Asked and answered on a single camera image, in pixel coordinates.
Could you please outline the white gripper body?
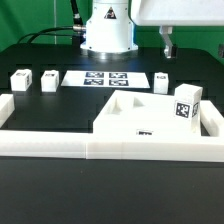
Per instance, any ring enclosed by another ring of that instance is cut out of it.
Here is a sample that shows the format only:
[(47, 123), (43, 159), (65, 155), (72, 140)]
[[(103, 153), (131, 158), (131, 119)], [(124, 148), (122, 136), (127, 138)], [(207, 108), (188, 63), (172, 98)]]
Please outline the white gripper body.
[(224, 26), (224, 0), (132, 0), (139, 26)]

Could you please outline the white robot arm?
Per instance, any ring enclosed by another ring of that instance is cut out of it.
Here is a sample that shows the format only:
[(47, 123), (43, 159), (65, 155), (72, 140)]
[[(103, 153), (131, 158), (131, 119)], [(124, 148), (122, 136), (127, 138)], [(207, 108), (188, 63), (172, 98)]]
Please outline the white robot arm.
[(138, 51), (134, 26), (158, 26), (166, 58), (175, 57), (174, 26), (224, 26), (224, 0), (93, 0), (81, 49), (101, 59)]

